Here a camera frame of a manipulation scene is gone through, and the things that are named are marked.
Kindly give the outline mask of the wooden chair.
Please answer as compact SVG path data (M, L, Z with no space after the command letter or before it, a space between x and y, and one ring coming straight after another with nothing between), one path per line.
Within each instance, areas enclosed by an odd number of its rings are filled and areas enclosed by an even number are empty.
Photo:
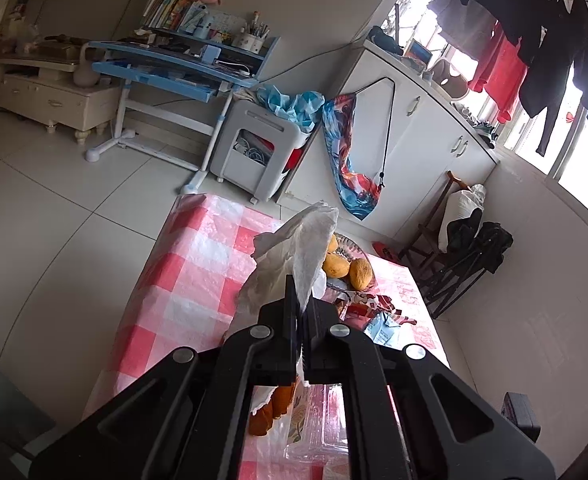
M438 234L447 198L453 192L469 189L470 186L467 183L451 170L447 170L438 196L428 198L430 209L420 213L418 223L414 226L408 242L399 253L399 259L407 263L416 278L420 278L428 271L433 272L436 263L442 258L438 248Z

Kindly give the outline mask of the white paper towel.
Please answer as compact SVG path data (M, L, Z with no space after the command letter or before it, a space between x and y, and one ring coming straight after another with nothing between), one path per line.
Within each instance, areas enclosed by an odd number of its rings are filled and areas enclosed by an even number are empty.
M276 232L254 238L256 266L236 296L236 317L258 319L265 304L283 297L285 279L294 278L296 298L302 308L326 292L322 264L337 227L338 211L315 203L282 224Z

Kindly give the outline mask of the red snack wrapper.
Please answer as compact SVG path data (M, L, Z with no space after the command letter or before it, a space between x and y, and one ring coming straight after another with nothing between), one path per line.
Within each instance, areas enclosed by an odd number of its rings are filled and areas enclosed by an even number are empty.
M391 322L393 326L416 325L416 320L403 315L389 296L370 292L338 292L332 304L341 321L362 332L379 315L382 315L384 322Z

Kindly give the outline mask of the cream tv stand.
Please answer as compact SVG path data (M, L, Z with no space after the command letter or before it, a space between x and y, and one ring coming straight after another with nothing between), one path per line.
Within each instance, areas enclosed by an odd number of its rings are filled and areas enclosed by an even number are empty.
M73 81L77 69L75 62L0 58L0 107L39 122L50 133L59 126L71 128L76 142L85 144L116 117L120 89L110 82L81 88Z

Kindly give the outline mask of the white tall cabinet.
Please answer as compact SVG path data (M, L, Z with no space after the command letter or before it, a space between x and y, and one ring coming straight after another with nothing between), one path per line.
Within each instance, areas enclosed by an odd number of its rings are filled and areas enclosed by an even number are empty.
M340 211L341 231L402 245L428 216L454 174L483 184L497 165L471 126L431 85L368 40L354 44L329 91L356 92L349 158L368 177L382 176L378 206L364 220Z

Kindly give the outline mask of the white plastic stool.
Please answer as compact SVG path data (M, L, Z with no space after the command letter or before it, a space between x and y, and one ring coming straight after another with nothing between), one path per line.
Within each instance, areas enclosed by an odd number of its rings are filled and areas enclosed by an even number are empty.
M298 125L251 101L236 101L227 115L209 170L266 202L297 164L309 138Z

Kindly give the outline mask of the black hanging garment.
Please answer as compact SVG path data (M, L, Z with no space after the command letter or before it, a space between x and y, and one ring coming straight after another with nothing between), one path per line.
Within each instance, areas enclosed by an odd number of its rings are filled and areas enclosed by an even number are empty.
M582 92L588 118L588 4L572 0L460 0L480 4L500 23L518 48L527 74L518 99L529 117L546 113L536 153L546 154L558 118L568 76Z

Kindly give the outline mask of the colourful hanging bag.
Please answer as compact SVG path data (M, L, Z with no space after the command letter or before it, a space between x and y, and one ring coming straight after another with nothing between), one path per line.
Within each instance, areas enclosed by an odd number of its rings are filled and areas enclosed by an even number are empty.
M338 198L358 220L367 218L378 206L382 185L352 166L350 152L354 140L356 92L341 94L321 109L323 140Z

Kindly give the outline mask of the yellow mango right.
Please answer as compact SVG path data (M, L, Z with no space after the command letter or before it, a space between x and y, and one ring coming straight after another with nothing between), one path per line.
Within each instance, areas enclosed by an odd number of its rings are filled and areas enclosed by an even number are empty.
M349 266L349 281L357 292L366 290L373 280L373 270L366 258L352 260Z

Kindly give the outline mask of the red slipper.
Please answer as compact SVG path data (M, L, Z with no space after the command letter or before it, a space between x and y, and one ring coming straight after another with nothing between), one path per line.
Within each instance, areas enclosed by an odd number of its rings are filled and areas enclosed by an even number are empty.
M378 257L390 261L392 263L400 263L398 253L395 252L393 248L388 247L387 244L384 244L382 242L374 242L372 244L372 248Z

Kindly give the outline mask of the blue kids study desk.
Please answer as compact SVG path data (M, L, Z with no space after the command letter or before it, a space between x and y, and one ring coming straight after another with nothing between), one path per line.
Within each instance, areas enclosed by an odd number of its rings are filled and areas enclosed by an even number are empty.
M92 64L94 71L118 78L122 85L111 139L95 148L89 148L85 152L85 160L98 162L105 152L116 146L131 148L190 170L192 177L180 188L180 192L194 194L208 175L209 162L228 115L233 93L241 89L251 89L259 83L259 76L279 38L267 38L257 52L252 52L182 32L161 29L159 33L163 39L172 39L175 43L172 46L161 46L156 42L133 44L126 41L91 41L87 44L89 48L103 50L106 54L103 61ZM217 96L223 96L224 104L216 122L209 125L202 120L166 110L164 106L133 99L130 92L134 84L174 94L180 100L203 104ZM207 136L208 143L202 160L197 164L187 162L137 141L134 129L125 127L128 110Z

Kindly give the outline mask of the white pen holder cup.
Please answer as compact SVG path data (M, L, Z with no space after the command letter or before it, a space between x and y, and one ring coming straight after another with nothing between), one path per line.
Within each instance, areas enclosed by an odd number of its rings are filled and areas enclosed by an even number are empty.
M265 38L262 36L255 36L250 32L240 32L234 40L234 46L246 52L259 54L264 42Z

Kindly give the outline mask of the row of books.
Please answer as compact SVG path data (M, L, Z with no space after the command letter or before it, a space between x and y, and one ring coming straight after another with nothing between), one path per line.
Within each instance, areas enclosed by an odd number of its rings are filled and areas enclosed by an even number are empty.
M220 0L148 0L141 26L176 32L195 15L218 3Z

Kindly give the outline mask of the red white checkered tablecloth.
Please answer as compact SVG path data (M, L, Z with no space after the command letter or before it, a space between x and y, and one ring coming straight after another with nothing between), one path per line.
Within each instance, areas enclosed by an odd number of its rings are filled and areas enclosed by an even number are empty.
M119 323L110 359L90 394L84 416L93 413L177 347L204 351L220 345L236 295L252 273L254 237L281 222L213 194L177 198L145 263ZM416 282L404 266L377 257L358 242L371 262L375 294L389 296L402 315L414 318L392 339L395 348L422 344L446 366L443 345ZM239 479L322 479L321 464L285 461L270 444L288 426L274 423L267 437L247 438Z

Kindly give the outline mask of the light blue crumpled cloth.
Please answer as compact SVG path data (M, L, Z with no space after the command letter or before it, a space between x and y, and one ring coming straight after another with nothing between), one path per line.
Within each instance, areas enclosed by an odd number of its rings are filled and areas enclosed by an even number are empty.
M256 91L258 102L277 117L292 122L302 133L312 133L318 122L319 110L326 102L323 94L305 91L289 96L273 84L261 86Z

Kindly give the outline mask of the yellow mango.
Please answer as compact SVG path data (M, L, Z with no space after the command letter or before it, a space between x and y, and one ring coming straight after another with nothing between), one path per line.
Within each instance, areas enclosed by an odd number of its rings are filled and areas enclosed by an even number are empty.
M336 238L335 234L332 234L330 237L330 242L328 244L328 247L326 248L326 252L328 254L332 254L332 252L335 252L338 248L338 241Z
M352 260L349 266L349 281L357 292L366 290L373 280L373 270L366 258Z
M341 255L329 252L322 264L322 270L328 278L344 278L349 274L350 262Z

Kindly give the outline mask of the clear plastic container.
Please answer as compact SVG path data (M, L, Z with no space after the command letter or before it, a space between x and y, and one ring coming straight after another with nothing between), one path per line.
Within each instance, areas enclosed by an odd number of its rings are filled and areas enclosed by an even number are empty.
M347 455L342 387L300 382L294 392L284 457L304 464L325 464Z

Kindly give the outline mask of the red hanging garment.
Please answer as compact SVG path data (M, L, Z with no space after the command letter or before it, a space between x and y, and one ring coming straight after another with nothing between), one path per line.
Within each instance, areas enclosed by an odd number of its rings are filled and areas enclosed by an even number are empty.
M510 122L518 100L518 92L528 67L518 57L519 44L511 44L497 22L492 38L484 47L474 76L468 83L471 91L485 91L497 105L497 122Z

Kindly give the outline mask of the blue milk carton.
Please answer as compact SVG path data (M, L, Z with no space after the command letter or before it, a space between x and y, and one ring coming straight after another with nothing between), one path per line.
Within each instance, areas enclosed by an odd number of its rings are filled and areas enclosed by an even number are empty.
M394 348L400 325L386 312L379 312L368 323L364 333L379 346Z

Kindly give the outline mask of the yellow mango back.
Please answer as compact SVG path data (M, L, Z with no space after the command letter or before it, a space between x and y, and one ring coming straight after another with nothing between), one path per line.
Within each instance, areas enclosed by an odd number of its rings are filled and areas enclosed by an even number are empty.
M335 234L332 234L330 237L330 242L328 244L328 247L326 248L326 252L328 254L332 254L332 252L335 252L338 248L338 241L336 238Z

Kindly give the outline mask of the orange peel piece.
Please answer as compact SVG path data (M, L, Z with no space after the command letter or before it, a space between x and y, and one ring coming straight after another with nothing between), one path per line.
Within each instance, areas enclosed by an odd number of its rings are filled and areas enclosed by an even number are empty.
M253 437L263 437L268 434L273 423L288 412L293 402L296 383L289 386L279 386L270 394L269 400L256 411L252 411L248 422L247 432Z

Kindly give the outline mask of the cream kettlebell vase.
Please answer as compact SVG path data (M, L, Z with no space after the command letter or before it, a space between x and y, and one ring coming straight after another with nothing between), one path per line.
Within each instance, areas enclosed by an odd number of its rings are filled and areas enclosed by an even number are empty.
M79 88L91 88L95 86L100 74L93 70L94 56L96 48L84 44L79 53L78 67L73 73L73 83Z

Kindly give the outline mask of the white stuffed bag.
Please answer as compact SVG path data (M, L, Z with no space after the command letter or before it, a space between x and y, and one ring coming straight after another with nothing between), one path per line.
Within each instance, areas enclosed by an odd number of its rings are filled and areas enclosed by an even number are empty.
M444 254L468 248L478 230L485 209L486 188L474 184L448 197L438 233L438 248Z

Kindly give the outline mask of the wicker fruit basket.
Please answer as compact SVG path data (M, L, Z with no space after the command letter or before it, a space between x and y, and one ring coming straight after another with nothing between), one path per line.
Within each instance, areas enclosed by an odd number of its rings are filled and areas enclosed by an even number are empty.
M360 248L358 244L356 244L351 238L347 237L346 235L340 233L334 233L336 235L338 241L338 248L334 252L334 254L341 255L346 258L349 262L358 258L366 258L369 262L370 259L368 255ZM357 292L355 289L352 288L352 285L349 281L348 274L344 278L328 278L328 285L337 289L337 290L347 290L348 292ZM375 274L373 270L373 280L370 286L364 290L363 292L370 292L371 289L374 289L376 284L375 281Z

